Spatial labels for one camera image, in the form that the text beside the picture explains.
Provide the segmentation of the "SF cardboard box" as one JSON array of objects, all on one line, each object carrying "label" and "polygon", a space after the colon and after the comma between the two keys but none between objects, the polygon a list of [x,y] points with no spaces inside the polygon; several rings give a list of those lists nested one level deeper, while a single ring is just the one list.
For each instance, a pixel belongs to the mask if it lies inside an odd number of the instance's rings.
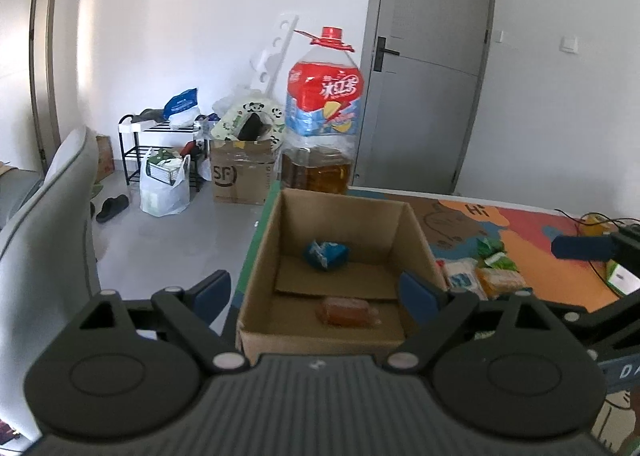
[{"label": "SF cardboard box", "polygon": [[274,178],[271,143],[213,140],[209,146],[215,202],[262,205]]}]

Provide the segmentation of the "yellow object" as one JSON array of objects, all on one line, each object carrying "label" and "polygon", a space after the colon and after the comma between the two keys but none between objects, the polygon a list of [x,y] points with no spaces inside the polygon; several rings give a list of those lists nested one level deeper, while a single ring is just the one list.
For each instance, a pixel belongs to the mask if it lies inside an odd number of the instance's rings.
[{"label": "yellow object", "polygon": [[615,221],[596,213],[588,213],[580,219],[578,224],[579,234],[590,237],[608,235],[617,229],[618,225]]}]

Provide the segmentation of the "white wall switch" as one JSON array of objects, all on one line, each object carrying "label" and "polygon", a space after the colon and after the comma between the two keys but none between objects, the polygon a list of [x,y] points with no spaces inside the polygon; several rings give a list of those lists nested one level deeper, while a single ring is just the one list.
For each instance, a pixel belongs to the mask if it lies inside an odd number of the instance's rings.
[{"label": "white wall switch", "polygon": [[578,38],[576,36],[563,36],[560,42],[560,50],[568,54],[578,54]]}]

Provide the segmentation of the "white plastic bag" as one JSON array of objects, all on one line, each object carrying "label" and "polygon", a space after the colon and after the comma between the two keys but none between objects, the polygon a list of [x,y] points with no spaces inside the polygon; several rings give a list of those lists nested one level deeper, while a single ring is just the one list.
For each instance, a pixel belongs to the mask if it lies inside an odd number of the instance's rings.
[{"label": "white plastic bag", "polygon": [[185,211],[190,195],[191,158],[170,147],[152,147],[143,157],[140,172],[140,208],[155,218]]}]

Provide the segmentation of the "white snack packet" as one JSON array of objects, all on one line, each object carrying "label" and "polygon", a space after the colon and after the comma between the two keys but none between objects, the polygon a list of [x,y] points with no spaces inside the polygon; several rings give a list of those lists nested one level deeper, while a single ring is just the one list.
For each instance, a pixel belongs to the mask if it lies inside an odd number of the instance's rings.
[{"label": "white snack packet", "polygon": [[457,260],[440,259],[442,274],[450,288],[460,288],[476,294],[480,300],[486,300],[487,295],[476,274],[477,261],[473,258]]}]

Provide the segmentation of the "grey door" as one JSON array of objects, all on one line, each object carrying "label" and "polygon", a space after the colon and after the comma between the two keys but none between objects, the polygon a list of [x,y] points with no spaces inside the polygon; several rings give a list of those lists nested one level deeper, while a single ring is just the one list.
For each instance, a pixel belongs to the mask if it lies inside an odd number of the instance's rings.
[{"label": "grey door", "polygon": [[495,0],[369,0],[358,187],[451,193],[486,70]]}]

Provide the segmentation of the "large iced tea bottle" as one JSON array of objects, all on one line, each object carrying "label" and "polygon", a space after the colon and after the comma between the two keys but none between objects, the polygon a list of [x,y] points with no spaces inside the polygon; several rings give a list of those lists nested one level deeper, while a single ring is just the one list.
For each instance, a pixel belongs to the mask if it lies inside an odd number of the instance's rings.
[{"label": "large iced tea bottle", "polygon": [[300,34],[310,49],[288,72],[281,185],[343,194],[355,163],[364,80],[341,28]]}]

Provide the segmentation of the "blue white bag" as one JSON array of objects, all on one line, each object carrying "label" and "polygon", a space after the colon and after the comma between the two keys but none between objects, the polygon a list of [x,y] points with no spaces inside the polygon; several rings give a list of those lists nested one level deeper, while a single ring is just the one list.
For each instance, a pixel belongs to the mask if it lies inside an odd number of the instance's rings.
[{"label": "blue white bag", "polygon": [[163,108],[163,119],[171,128],[191,125],[200,115],[198,107],[198,89],[191,88],[173,96]]}]

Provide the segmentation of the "brown snack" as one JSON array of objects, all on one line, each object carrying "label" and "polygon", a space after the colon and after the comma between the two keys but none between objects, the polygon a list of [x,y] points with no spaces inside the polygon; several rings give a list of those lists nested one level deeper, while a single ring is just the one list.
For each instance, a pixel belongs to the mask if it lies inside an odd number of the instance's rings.
[{"label": "brown snack", "polygon": [[381,323],[378,309],[358,298],[323,298],[316,315],[322,324],[336,327],[371,328]]}]

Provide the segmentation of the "black shoe rack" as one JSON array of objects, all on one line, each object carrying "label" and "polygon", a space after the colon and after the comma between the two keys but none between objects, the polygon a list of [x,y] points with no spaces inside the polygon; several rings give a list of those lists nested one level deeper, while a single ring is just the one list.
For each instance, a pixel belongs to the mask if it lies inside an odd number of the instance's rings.
[{"label": "black shoe rack", "polygon": [[205,183],[198,169],[208,158],[206,140],[198,141],[196,126],[172,128],[168,121],[141,120],[137,115],[127,114],[118,122],[118,145],[122,171],[127,185],[140,180],[143,157],[151,150],[175,150],[186,153],[191,160],[190,187],[199,191]]}]

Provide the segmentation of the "blue snack packet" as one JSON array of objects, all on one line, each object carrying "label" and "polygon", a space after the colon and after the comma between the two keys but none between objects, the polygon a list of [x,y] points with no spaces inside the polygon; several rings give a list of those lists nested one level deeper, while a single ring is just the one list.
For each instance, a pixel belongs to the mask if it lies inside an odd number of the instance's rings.
[{"label": "blue snack packet", "polygon": [[330,272],[341,268],[348,261],[349,254],[350,250],[344,244],[312,241],[306,246],[303,257],[311,268]]}]

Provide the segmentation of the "white plastic board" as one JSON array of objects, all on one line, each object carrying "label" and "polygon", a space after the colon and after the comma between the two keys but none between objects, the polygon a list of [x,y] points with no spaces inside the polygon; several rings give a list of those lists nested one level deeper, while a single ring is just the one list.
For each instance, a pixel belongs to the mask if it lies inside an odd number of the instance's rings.
[{"label": "white plastic board", "polygon": [[278,15],[276,22],[266,34],[265,45],[250,60],[253,70],[250,90],[260,91],[265,96],[273,94],[298,20],[299,15],[295,12],[284,12]]}]

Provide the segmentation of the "panda print bag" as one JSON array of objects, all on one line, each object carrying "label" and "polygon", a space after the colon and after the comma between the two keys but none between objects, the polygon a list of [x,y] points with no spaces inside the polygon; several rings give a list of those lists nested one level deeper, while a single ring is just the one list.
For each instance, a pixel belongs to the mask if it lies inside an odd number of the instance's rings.
[{"label": "panda print bag", "polygon": [[219,120],[210,131],[210,138],[218,141],[268,142],[271,150],[281,145],[285,128],[283,106],[259,90],[233,96],[222,112],[216,106]]}]

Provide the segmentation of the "open cardboard box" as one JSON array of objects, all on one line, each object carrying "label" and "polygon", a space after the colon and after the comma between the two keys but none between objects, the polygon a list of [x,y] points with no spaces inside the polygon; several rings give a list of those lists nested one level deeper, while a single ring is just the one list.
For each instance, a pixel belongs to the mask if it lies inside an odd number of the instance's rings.
[{"label": "open cardboard box", "polygon": [[266,354],[383,358],[416,330],[400,297],[404,275],[446,287],[407,203],[284,189],[267,209],[236,340],[251,362]]}]

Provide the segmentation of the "black slipper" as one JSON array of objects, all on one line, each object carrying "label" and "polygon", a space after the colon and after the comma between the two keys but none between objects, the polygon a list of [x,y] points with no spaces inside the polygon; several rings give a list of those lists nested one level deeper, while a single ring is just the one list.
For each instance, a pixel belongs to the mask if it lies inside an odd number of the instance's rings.
[{"label": "black slipper", "polygon": [[101,210],[96,214],[97,223],[107,223],[129,207],[129,198],[125,194],[107,198]]}]

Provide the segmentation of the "green tissue box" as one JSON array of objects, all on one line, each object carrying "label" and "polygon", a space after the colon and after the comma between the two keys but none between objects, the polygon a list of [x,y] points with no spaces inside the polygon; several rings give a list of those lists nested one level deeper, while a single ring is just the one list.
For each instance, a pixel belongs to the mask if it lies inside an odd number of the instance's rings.
[{"label": "green tissue box", "polygon": [[606,283],[617,296],[625,297],[640,289],[640,279],[619,263],[610,260],[606,263]]}]

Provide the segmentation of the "grey chair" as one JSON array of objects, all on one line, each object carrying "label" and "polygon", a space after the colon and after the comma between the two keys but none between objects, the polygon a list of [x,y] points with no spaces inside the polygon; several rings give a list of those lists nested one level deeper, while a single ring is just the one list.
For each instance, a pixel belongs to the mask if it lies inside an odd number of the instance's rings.
[{"label": "grey chair", "polygon": [[24,393],[29,367],[100,291],[90,220],[98,159],[94,133],[74,129],[1,230],[1,420],[29,441],[40,436]]}]

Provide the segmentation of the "green snack packet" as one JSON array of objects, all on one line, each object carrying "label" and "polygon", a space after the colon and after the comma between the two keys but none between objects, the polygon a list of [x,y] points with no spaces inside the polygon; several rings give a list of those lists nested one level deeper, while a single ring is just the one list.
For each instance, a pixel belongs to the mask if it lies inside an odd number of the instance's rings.
[{"label": "green snack packet", "polygon": [[491,256],[504,253],[506,249],[504,248],[503,241],[500,239],[493,239],[492,237],[479,237],[476,240],[476,252],[477,257],[482,260],[490,258]]},{"label": "green snack packet", "polygon": [[485,258],[483,263],[485,268],[518,272],[516,263],[503,251]]}]

